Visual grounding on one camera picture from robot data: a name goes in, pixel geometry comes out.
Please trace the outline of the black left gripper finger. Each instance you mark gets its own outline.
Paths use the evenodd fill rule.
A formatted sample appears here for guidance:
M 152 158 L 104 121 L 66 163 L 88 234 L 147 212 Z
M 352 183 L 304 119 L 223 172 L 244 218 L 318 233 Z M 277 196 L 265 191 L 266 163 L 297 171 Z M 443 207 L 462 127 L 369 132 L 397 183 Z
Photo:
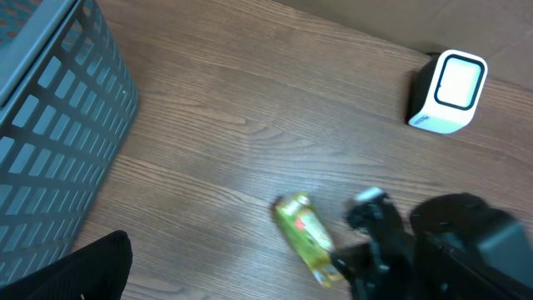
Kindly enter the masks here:
M 119 299 L 132 266 L 132 245 L 112 232 L 1 289 L 1 300 Z

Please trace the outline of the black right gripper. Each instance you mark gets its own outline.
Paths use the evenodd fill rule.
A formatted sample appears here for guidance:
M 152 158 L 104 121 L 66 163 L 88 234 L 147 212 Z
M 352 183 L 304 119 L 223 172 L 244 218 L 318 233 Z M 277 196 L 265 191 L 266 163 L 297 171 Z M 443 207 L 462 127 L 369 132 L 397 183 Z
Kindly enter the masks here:
M 332 265 L 350 285 L 356 300 L 413 299 L 414 238 L 387 195 L 356 200 L 346 223 L 370 240 L 332 253 Z

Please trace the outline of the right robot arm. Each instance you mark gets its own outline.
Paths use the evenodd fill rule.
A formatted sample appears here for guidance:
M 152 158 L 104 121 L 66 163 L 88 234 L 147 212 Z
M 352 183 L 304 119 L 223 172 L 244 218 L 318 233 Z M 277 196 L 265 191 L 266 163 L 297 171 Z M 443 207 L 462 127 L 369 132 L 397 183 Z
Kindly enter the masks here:
M 390 196 L 355 196 L 347 225 L 369 241 L 337 250 L 333 266 L 355 299 L 530 299 L 532 246 L 520 221 L 470 193 L 433 197 L 410 213 Z

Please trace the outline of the green gold snack pouch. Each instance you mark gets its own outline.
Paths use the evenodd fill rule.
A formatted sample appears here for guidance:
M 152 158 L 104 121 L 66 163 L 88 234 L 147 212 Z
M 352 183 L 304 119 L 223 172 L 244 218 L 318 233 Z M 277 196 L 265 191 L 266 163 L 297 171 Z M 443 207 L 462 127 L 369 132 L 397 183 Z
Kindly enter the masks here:
M 289 246 L 306 264 L 314 278 L 330 288 L 343 279 L 331 262 L 336 245 L 307 192 L 281 197 L 272 215 Z

